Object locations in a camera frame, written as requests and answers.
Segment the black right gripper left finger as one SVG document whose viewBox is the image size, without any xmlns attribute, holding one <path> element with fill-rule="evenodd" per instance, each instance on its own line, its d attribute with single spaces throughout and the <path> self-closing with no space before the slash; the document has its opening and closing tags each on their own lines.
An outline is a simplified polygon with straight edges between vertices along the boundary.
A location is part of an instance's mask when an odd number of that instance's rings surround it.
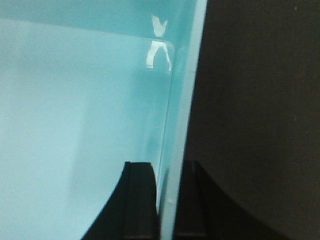
<svg viewBox="0 0 320 240">
<path fill-rule="evenodd" d="M 158 240 L 159 216 L 153 167 L 126 162 L 109 200 L 83 240 Z"/>
</svg>

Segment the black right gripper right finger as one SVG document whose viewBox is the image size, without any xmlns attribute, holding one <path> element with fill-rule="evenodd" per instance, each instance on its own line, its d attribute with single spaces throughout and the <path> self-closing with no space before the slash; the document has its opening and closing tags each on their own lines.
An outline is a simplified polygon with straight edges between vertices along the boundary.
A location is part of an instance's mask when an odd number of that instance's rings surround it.
<svg viewBox="0 0 320 240">
<path fill-rule="evenodd" d="M 174 225 L 176 240 L 251 240 L 245 212 L 197 161 L 182 165 Z"/>
</svg>

